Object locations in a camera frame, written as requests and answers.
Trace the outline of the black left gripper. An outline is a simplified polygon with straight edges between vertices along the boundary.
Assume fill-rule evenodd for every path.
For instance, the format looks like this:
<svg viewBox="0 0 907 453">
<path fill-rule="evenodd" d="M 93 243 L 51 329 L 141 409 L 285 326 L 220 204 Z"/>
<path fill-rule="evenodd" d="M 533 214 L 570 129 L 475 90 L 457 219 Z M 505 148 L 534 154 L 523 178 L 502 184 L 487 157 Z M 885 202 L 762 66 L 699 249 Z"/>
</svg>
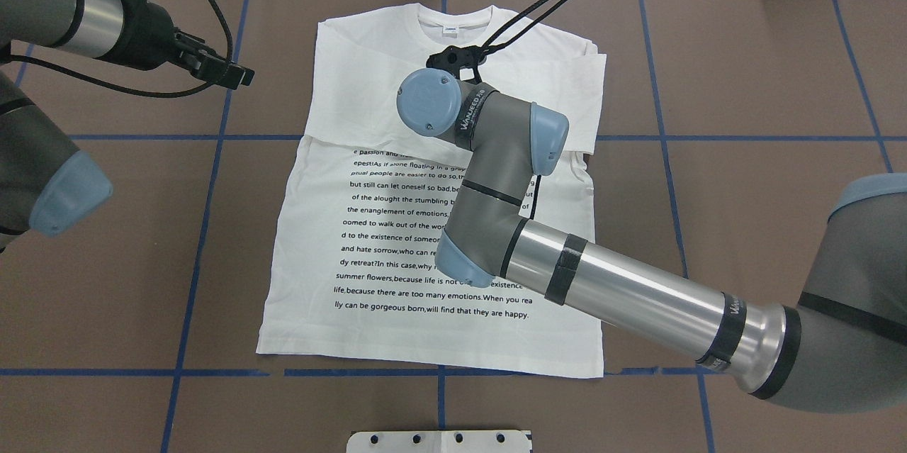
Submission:
<svg viewBox="0 0 907 453">
<path fill-rule="evenodd" d="M 206 40 L 176 29 L 163 7 L 146 3 L 130 9 L 117 42 L 117 63 L 139 71 L 152 71 L 162 63 L 186 63 L 186 69 L 206 84 L 237 90 L 249 86 L 253 69 L 218 55 Z"/>
</svg>

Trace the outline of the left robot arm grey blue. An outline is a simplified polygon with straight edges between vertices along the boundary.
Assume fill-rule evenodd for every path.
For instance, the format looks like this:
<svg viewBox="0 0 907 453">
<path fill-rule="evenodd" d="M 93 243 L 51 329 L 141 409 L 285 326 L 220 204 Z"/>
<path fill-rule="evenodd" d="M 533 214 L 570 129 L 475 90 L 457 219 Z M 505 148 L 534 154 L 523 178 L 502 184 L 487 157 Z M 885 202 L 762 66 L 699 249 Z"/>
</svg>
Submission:
<svg viewBox="0 0 907 453">
<path fill-rule="evenodd" d="M 58 126 L 23 87 L 15 71 L 44 69 L 109 92 L 172 100 L 213 87 L 250 85 L 253 69 L 235 59 L 235 38 L 216 0 L 226 40 L 221 55 L 206 40 L 175 26 L 152 0 L 2 0 L 2 249 L 36 231 L 55 237 L 98 210 L 113 185 L 89 153 Z M 197 84 L 181 91 L 146 91 L 114 84 L 25 53 L 59 50 L 119 69 L 171 65 Z"/>
</svg>

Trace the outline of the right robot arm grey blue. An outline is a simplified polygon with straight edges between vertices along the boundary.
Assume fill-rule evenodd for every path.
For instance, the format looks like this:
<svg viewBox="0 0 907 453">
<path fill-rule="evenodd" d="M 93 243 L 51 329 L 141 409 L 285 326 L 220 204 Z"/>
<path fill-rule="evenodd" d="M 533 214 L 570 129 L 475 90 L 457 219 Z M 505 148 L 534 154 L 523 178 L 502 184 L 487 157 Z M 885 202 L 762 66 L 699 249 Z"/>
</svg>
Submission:
<svg viewBox="0 0 907 453">
<path fill-rule="evenodd" d="M 563 152 L 563 114 L 430 68 L 402 81 L 396 110 L 415 133 L 472 152 L 435 253 L 454 281 L 519 284 L 792 410 L 905 402 L 903 173 L 849 184 L 797 304 L 758 306 L 519 214 L 531 176 L 551 174 Z"/>
</svg>

